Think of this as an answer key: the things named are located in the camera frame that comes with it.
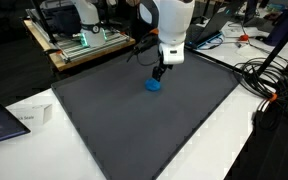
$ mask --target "white table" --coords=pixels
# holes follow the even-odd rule
[[[224,29],[230,29],[230,28],[238,28],[238,27],[229,27],[228,25],[231,24],[232,22],[227,22],[225,26],[222,28]],[[259,35],[264,35],[268,36],[268,33],[266,32],[259,32]],[[220,46],[212,49],[212,50],[199,50],[199,52],[211,57],[215,58],[217,60],[220,60],[226,64],[229,64],[231,66],[235,66],[237,63],[244,63],[247,62],[251,58],[255,57],[263,57],[267,58],[269,54],[264,53],[260,51],[259,49],[256,49],[254,47],[249,47],[250,53],[247,54],[246,56],[242,56],[238,54],[237,52],[240,51],[240,49],[234,44],[234,43],[228,43],[225,44],[225,42],[237,42],[238,38],[224,38],[224,43],[221,44]],[[274,49],[273,46],[268,46],[264,44],[261,41],[258,41],[254,38],[250,38],[250,43],[256,47],[272,51]],[[284,46],[283,50],[280,51],[279,56],[281,56],[284,59],[288,60],[288,43]],[[283,66],[286,67],[287,63],[285,60],[282,60],[281,58],[276,57],[274,61],[282,64]]]
[[[252,132],[252,113],[260,101],[238,86],[159,179],[223,179]],[[50,89],[9,108],[40,104],[53,105],[53,118],[30,127],[31,134],[0,142],[0,180],[105,179]]]
[[[266,8],[260,8],[260,3],[257,3],[257,10],[256,12],[259,13],[259,18],[263,18],[266,14],[268,14],[269,12],[267,12]],[[237,13],[240,16],[244,16],[245,15],[245,11],[246,11],[246,7],[247,7],[247,2],[245,2],[242,6],[242,8],[240,8],[240,11]]]

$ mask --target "floor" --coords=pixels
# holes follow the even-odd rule
[[[0,45],[0,102],[13,104],[56,81],[41,49],[28,38]]]
[[[264,119],[277,120],[275,130],[258,126],[235,160],[225,180],[288,180],[288,112],[277,105]]]

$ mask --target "black cable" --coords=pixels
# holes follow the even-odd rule
[[[133,57],[133,55],[135,54],[135,51],[133,50],[130,55],[128,56],[126,62],[129,62],[131,60],[131,58]]]
[[[151,63],[147,63],[147,64],[144,64],[140,61],[140,59],[138,58],[138,55],[136,55],[136,58],[137,58],[137,62],[142,65],[142,66],[152,66],[153,64],[157,63],[158,62],[158,59],[156,61],[153,61]]]
[[[198,50],[202,50],[202,51],[204,51],[204,50],[212,50],[212,49],[217,48],[218,46],[220,46],[221,44],[224,43],[222,38],[218,37],[217,39],[220,39],[221,42],[220,43],[208,43],[208,44],[216,44],[216,45],[211,46],[209,49],[198,49]]]
[[[241,26],[242,26],[243,33],[244,33],[245,35],[247,35],[246,32],[245,32],[245,29],[244,29],[244,24],[243,24],[243,22],[241,22]],[[263,48],[259,48],[259,47],[257,47],[257,46],[254,46],[253,44],[251,44],[251,42],[250,42],[249,39],[247,40],[247,42],[248,42],[248,44],[249,44],[250,46],[252,46],[252,47],[254,47],[254,48],[256,48],[256,49],[258,49],[258,50],[260,50],[260,51],[263,51],[263,52],[265,52],[265,53],[267,53],[267,54],[271,54],[270,51],[265,50],[265,49],[263,49]],[[280,55],[277,55],[276,57],[279,57],[279,58],[283,59],[284,61],[288,62],[287,59],[281,57]]]
[[[263,64],[263,61],[260,61],[262,59],[264,60],[266,58],[253,58],[246,63],[236,64],[235,67],[240,67],[241,72],[239,74],[233,70],[233,74],[240,85],[242,85],[247,91],[264,98],[258,111],[263,111],[265,105],[268,102],[271,103],[271,101],[282,108],[281,114],[277,118],[274,118],[273,121],[268,124],[266,123],[266,126],[264,126],[261,120],[259,120],[261,128],[273,130],[278,126],[279,121],[288,106],[288,71],[281,64],[273,61],[260,77],[259,74],[257,74],[257,69]],[[264,83],[263,79],[269,79],[274,83],[275,87],[270,87],[273,89],[273,92],[268,88],[268,85]],[[274,93],[277,94],[277,97],[273,101],[271,98]]]
[[[228,24],[227,26],[228,26],[228,27],[240,27],[240,26],[232,26],[233,24],[239,24],[239,21],[237,21],[237,22],[232,22],[232,23]]]
[[[235,43],[247,44],[247,43],[238,42],[238,41],[235,41],[235,42],[222,42],[222,43],[208,43],[208,44],[235,44]]]

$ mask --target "gray mat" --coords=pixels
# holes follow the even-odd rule
[[[149,92],[144,82],[153,66],[126,63],[127,56],[53,90],[107,179],[155,179],[237,82],[231,71],[185,52],[162,89]],[[156,48],[139,58],[156,60]]]

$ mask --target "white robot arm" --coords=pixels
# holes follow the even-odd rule
[[[141,0],[141,18],[159,30],[159,52],[163,64],[184,62],[184,40],[195,0]]]
[[[81,36],[83,46],[98,47],[105,43],[105,32],[100,26],[100,20],[96,7],[96,1],[71,0],[81,18]]]

